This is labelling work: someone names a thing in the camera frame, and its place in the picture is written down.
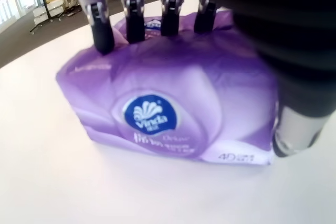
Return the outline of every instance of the blue circular logo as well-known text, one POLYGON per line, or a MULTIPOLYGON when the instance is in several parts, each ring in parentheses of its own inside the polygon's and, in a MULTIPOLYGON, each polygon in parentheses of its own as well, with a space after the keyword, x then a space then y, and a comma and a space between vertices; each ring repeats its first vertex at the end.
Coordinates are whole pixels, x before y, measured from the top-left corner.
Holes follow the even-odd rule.
POLYGON ((124 112, 126 122, 148 135, 174 130, 177 117, 171 104, 157 95, 144 95, 132 101, 124 112))

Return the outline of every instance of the desk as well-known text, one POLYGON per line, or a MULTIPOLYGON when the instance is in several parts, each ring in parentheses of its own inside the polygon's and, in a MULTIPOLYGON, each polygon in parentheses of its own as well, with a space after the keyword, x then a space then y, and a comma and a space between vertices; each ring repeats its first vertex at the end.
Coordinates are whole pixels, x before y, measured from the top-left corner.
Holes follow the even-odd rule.
MULTIPOLYGON (((182 15, 197 6, 186 0, 182 15)), ((145 7, 146 16, 160 13, 160 2, 145 7)), ((112 23, 122 17, 113 15, 112 23)), ((92 43, 85 26, 0 69, 1 224, 336 223, 335 116, 312 149, 269 167, 99 145, 55 81, 60 67, 92 43)))

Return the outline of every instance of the floor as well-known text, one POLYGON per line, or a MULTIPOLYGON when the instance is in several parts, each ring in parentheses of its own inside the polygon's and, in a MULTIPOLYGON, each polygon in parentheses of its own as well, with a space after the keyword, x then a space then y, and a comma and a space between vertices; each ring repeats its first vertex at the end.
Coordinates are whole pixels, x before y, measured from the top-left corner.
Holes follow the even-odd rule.
MULTIPOLYGON (((157 0, 146 0, 147 3, 157 0)), ((122 11, 120 0, 108 0, 110 15, 122 11)), ((39 27, 34 35, 30 30, 34 27, 33 12, 19 19, 15 24, 0 34, 0 68, 25 53, 79 27, 87 25, 84 12, 66 17, 61 22, 55 19, 43 27, 39 27)))

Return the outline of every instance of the robotic hand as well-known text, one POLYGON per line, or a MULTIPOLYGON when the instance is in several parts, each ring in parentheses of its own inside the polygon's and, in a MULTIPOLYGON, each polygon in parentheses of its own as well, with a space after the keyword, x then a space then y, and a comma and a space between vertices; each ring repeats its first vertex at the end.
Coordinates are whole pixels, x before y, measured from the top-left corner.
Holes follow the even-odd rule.
MULTIPOLYGON (((106 0, 79 0, 103 54, 114 41, 106 0)), ((144 40, 144 0, 121 0, 130 43, 144 40)), ((183 0, 162 0, 163 36, 178 33, 183 0)), ((336 109, 334 0, 199 0, 194 30, 211 31, 216 10, 233 10, 236 27, 273 68, 279 82, 274 150, 280 157, 311 147, 336 109)))

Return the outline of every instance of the purple tissue package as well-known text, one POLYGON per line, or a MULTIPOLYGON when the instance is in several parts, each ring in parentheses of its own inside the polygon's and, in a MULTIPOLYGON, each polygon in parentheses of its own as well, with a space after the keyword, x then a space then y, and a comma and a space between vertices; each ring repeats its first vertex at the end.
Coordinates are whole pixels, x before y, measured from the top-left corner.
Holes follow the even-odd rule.
POLYGON ((181 17, 176 37, 160 36, 146 18, 146 40, 129 45, 124 20, 116 49, 93 47, 57 73, 65 97, 98 143, 209 163, 268 165, 277 85, 229 11, 214 31, 193 32, 196 14, 181 17))

